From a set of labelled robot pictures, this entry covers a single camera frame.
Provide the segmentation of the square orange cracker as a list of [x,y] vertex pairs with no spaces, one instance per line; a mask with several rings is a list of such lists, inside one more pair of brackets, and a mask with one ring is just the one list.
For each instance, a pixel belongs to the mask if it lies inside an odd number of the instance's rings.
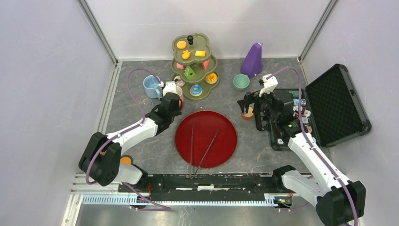
[[195,56],[196,57],[206,57],[207,52],[205,50],[196,50]]

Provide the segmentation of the orange fish-shaped cookie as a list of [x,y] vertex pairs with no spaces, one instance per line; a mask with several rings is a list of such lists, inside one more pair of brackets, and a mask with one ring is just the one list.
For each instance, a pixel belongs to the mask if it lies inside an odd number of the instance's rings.
[[188,60],[191,56],[191,51],[186,49],[182,52],[182,59],[183,60]]

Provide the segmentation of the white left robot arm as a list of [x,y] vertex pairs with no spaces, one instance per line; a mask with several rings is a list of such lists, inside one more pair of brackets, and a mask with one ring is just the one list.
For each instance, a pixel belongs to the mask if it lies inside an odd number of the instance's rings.
[[86,183],[107,186],[111,182],[125,182],[137,192],[144,191],[148,186],[144,170],[132,163],[121,163],[120,159],[128,149],[168,129],[174,118],[181,115],[181,102],[178,94],[169,92],[138,122],[107,135],[94,133],[78,163],[86,173]]

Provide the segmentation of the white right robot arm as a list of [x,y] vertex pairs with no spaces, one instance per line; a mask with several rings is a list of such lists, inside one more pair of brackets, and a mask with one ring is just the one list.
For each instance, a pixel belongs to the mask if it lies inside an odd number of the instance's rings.
[[364,215],[366,188],[360,181],[352,182],[322,152],[308,132],[303,116],[302,92],[295,101],[287,90],[248,92],[237,101],[242,113],[254,106],[254,115],[262,115],[271,131],[305,164],[313,178],[307,178],[287,165],[273,171],[272,187],[277,192],[287,189],[312,205],[326,226],[353,222],[359,224]]

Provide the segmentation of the green cake slice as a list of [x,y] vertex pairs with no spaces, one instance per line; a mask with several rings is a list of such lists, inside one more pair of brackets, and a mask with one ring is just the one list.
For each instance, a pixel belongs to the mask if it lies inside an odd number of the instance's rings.
[[184,75],[187,79],[191,79],[196,76],[196,73],[191,66],[187,65],[184,69]]

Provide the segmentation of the pink mug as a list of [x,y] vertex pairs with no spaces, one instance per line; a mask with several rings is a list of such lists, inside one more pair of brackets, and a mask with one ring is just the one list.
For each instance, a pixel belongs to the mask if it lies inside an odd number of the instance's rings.
[[177,91],[177,94],[179,95],[179,97],[180,97],[180,99],[181,99],[180,107],[181,107],[181,110],[183,110],[183,109],[184,109],[184,106],[185,106],[185,104],[184,104],[184,94],[183,94],[183,90],[181,89],[181,87],[177,86],[177,87],[176,87],[176,91]]

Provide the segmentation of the mint green cup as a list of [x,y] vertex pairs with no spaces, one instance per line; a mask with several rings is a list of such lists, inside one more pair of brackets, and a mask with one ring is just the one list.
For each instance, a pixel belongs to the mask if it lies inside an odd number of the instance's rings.
[[247,75],[244,74],[238,74],[233,79],[233,85],[235,89],[240,91],[246,89],[249,86],[249,84],[250,84],[250,79]]

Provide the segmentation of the light blue mug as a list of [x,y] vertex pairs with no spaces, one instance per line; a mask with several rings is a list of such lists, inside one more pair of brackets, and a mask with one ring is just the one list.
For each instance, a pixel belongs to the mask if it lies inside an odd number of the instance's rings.
[[146,95],[152,99],[162,98],[162,89],[158,83],[158,76],[149,75],[143,80]]

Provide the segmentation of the pink strawberry cake slice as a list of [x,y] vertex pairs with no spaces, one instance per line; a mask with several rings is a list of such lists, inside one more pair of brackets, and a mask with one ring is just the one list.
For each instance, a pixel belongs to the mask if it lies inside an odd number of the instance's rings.
[[208,67],[208,64],[209,64],[209,60],[204,61],[204,62],[202,62],[201,64],[202,64],[203,69],[206,70],[207,67]]

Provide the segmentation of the blue frosted donut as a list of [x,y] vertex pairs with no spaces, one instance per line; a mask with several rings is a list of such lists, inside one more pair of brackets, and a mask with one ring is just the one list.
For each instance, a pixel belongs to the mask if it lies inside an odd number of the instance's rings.
[[198,97],[202,94],[203,89],[199,84],[194,84],[190,87],[190,94],[194,97]]

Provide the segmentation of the round orange cookie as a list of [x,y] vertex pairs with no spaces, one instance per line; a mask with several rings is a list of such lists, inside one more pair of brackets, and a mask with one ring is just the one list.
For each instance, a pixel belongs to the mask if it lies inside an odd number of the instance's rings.
[[178,48],[178,49],[185,49],[185,48],[187,48],[187,42],[186,41],[184,41],[184,40],[180,40],[180,41],[178,41],[177,43],[176,43],[176,47]]

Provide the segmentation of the chocolate white tart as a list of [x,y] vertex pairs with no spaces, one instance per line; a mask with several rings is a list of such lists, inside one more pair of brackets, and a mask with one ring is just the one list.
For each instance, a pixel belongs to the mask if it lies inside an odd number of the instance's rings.
[[173,81],[175,82],[176,86],[178,87],[183,87],[186,83],[181,79],[181,77],[179,75],[176,75],[173,78]]

